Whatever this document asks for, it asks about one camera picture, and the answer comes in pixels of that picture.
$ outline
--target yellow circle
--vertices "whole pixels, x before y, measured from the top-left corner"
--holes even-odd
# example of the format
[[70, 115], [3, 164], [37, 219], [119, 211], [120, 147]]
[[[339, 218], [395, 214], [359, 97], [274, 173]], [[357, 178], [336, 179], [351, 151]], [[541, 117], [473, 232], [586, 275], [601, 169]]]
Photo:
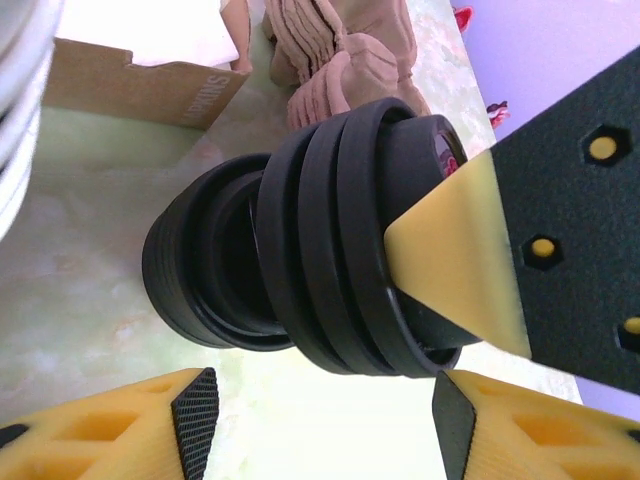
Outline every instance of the yellow circle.
[[633, 335], [640, 335], [640, 317], [631, 317], [624, 322], [624, 329]]
[[618, 144], [611, 137], [598, 137], [589, 145], [589, 154], [596, 160], [607, 160], [616, 153]]
[[556, 251], [556, 246], [548, 238], [539, 238], [531, 245], [531, 251], [536, 257], [549, 258]]

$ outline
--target purple background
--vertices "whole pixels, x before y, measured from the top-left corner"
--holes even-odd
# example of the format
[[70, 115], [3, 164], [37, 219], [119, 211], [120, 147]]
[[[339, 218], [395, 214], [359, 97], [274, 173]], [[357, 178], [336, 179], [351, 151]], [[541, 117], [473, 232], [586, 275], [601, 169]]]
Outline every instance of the purple background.
[[[455, 0], [485, 103], [509, 102], [504, 138], [640, 44], [639, 0]], [[585, 405], [640, 421], [640, 397], [577, 379]]]

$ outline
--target white stacked plates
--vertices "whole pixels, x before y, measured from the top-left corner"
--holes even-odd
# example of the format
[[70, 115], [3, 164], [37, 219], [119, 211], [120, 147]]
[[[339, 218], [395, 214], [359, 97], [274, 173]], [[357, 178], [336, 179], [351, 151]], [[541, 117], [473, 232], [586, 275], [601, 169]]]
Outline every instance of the white stacked plates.
[[0, 240], [29, 183], [62, 0], [0, 0]]

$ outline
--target cardboard box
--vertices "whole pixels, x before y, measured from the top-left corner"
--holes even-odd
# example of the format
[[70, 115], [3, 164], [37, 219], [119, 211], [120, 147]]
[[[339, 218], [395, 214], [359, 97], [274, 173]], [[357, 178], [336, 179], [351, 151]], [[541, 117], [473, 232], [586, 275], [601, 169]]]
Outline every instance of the cardboard box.
[[231, 0], [222, 18], [240, 58], [231, 70], [171, 62], [132, 64], [132, 52], [57, 38], [43, 103], [116, 117], [207, 129], [251, 72], [247, 0]]

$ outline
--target marble surface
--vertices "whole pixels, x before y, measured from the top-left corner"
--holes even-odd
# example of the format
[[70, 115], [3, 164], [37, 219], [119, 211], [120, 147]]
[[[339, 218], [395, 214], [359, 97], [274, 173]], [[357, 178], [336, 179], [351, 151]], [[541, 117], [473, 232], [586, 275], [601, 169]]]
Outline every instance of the marble surface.
[[[342, 378], [295, 349], [217, 351], [175, 334], [142, 286], [151, 223], [199, 173], [269, 151], [290, 92], [268, 79], [263, 6], [250, 0], [255, 73], [200, 132], [45, 109], [32, 184], [0, 243], [0, 420], [185, 367], [213, 366], [221, 416], [208, 479], [444, 480], [433, 381]], [[494, 142], [447, 0], [411, 3], [416, 83], [474, 155]], [[487, 345], [462, 368], [580, 401], [572, 377]]]

